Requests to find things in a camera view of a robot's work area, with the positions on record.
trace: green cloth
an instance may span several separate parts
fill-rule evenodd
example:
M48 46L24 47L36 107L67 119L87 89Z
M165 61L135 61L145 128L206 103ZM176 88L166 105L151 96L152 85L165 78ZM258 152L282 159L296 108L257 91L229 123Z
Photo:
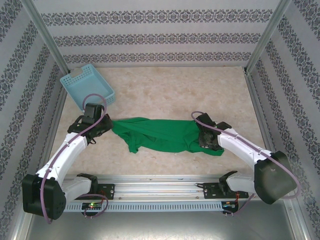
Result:
M112 131L128 144L129 151L132 153L137 153L141 146L169 153L188 151L221 156L224 152L224 150L214 151L199 146L199 129L193 120L150 120L135 117L115 120L113 124Z

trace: patterned wallpaper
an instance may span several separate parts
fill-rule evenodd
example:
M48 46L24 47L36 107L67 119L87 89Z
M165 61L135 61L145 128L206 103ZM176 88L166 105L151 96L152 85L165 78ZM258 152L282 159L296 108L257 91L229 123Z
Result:
M34 1L71 69L245 66L278 2Z
M20 1L0 12L0 240L22 203L22 179L39 167L62 90L60 68Z
M276 150L302 185L311 239L320 239L320 3L294 0L251 76Z

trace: marble floor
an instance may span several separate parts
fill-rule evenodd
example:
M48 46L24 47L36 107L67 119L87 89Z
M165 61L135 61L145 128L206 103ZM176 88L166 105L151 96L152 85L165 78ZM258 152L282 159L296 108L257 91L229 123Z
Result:
M241 67L131 67L98 68L112 86L116 101L107 112L111 119L191 120L192 111L207 112L215 122L225 121L239 134L264 146L246 80ZM51 155L63 142L69 125L81 115L67 96ZM102 175L223 175L251 171L233 153L167 153L141 147L129 152L112 131L96 138L70 168L68 174Z

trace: wall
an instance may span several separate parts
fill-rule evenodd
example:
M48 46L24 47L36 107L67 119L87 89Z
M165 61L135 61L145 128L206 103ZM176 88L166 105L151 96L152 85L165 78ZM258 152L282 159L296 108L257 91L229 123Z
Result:
M245 66L279 0L35 0L72 69Z
M294 0L251 74L273 146L302 184L312 239L320 239L319 56L320 1Z
M0 240L39 167L62 90L53 56L20 1L0 1Z

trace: blue basket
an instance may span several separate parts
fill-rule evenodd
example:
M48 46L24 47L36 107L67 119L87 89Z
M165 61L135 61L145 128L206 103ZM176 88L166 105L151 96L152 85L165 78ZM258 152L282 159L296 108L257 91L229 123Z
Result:
M81 111L84 111L82 102L89 94L100 94L105 98L107 106L116 100L115 91L92 64L81 67L78 74L76 70L62 77L60 82ZM87 103L102 104L103 101L98 96L91 96L85 105Z

